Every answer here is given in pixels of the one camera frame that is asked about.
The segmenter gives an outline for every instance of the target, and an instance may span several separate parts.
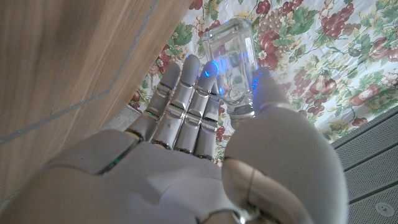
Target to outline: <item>gray surface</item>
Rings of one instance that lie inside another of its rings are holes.
[[[398,114],[342,145],[336,152],[344,170],[349,170],[395,146],[397,141]]]
[[[124,131],[139,117],[139,115],[140,113],[138,113],[134,109],[125,107],[119,115],[117,115],[110,122],[102,126],[98,132],[107,129]]]
[[[397,161],[398,146],[345,172],[349,200],[398,182]]]
[[[377,126],[378,124],[389,119],[390,117],[394,116],[397,113],[398,113],[398,106],[385,112],[384,114],[378,116],[377,118],[374,118],[373,120],[368,122],[366,125],[355,129],[354,131],[350,132],[349,134],[343,136],[342,138],[339,138],[337,141],[333,142],[331,144],[331,146],[333,146],[335,149],[337,149],[338,147],[346,144],[347,142],[353,140],[354,138],[358,137],[359,135],[365,133],[366,131],[369,131],[373,127]]]
[[[376,211],[376,204],[384,202],[394,207],[392,217],[384,217]],[[398,185],[360,200],[349,206],[349,224],[396,224],[398,223]]]
[[[349,192],[348,223],[398,223],[398,106],[332,144]],[[384,217],[376,205],[387,203],[395,215]]]

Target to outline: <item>tablecloth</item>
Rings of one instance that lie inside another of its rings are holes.
[[[145,110],[171,60],[205,63],[203,33],[233,17],[251,20],[258,64],[330,142],[398,105],[397,0],[195,0],[130,105]],[[221,103],[218,163],[233,134],[225,111]]]

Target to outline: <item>glass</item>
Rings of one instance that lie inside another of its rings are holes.
[[[227,105],[231,124],[254,116],[252,73],[257,70],[251,23],[234,18],[204,34],[203,46],[208,60],[217,63],[216,87]]]

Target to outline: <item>robotic hand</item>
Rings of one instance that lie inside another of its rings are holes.
[[[145,112],[52,159],[0,214],[0,223],[345,223],[338,157],[291,109],[266,68],[253,74],[256,116],[213,163],[217,64],[171,63]]]

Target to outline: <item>wooden surface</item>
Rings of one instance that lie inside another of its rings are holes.
[[[126,106],[190,3],[0,2],[0,201]]]

